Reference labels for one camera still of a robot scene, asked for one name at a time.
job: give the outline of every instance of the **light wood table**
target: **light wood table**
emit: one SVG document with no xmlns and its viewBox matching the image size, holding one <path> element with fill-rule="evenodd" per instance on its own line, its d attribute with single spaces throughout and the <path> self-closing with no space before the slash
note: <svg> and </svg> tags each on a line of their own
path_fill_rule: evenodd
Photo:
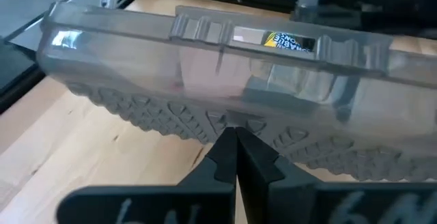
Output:
<svg viewBox="0 0 437 224">
<path fill-rule="evenodd" d="M 127 9 L 171 15 L 176 5 L 287 16 L 208 0 L 136 0 Z M 423 51 L 422 40 L 401 40 L 398 47 Z M 55 223 L 59 201 L 82 186 L 177 184 L 211 146 L 143 132 L 45 78 L 0 117 L 0 224 Z M 240 197 L 236 222 L 246 223 Z"/>
</svg>

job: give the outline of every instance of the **label sticker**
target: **label sticker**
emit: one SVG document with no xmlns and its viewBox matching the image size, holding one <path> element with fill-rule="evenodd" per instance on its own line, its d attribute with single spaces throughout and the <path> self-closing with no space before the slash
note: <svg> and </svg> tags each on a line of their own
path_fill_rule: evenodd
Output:
<svg viewBox="0 0 437 224">
<path fill-rule="evenodd" d="M 294 36 L 290 33 L 267 31 L 264 34 L 262 44 L 264 46 L 312 53 L 315 46 L 315 39 Z"/>
</svg>

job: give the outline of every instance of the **clear plastic container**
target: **clear plastic container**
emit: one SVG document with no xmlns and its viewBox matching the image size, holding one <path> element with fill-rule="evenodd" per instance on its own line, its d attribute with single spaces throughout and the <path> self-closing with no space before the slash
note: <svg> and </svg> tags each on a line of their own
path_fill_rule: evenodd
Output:
<svg viewBox="0 0 437 224">
<path fill-rule="evenodd" d="M 435 57 L 391 50 L 391 36 L 71 3 L 54 5 L 42 29 L 46 73 L 144 130 L 209 142 L 245 126 L 311 168 L 359 180 L 437 177 Z"/>
</svg>

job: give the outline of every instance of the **black plastic jaw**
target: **black plastic jaw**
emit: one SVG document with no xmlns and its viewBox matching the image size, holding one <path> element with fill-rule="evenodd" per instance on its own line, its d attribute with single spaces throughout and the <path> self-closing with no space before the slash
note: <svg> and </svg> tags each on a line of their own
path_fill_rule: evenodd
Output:
<svg viewBox="0 0 437 224">
<path fill-rule="evenodd" d="M 246 129 L 236 131 L 237 173 L 248 223 L 308 223 L 314 184 L 320 181 Z"/>
<path fill-rule="evenodd" d="M 91 186 L 77 190 L 59 205 L 58 223 L 234 223 L 236 148 L 235 130 L 227 128 L 177 186 Z"/>
</svg>

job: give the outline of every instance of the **gray patterned surface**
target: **gray patterned surface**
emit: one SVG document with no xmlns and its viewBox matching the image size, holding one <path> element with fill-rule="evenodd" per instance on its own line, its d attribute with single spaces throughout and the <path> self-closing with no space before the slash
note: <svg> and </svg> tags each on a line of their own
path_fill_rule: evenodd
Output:
<svg viewBox="0 0 437 224">
<path fill-rule="evenodd" d="M 69 83 L 76 95 L 88 96 L 96 105 L 118 114 L 141 129 L 157 130 L 162 135 L 176 134 L 181 139 L 194 138 L 214 142 L 227 126 L 235 126 L 228 114 L 206 111 L 191 104 L 142 95 L 124 94 L 105 87 Z M 310 133 L 283 124 L 279 134 L 268 129 L 268 119 L 248 119 L 243 124 L 291 162 L 304 163 L 310 169 L 325 168 L 333 174 L 347 173 L 357 180 L 423 181 L 437 178 L 437 158 L 408 158 L 389 148 L 365 148 L 346 137 L 331 135 L 321 141 L 309 140 Z"/>
</svg>

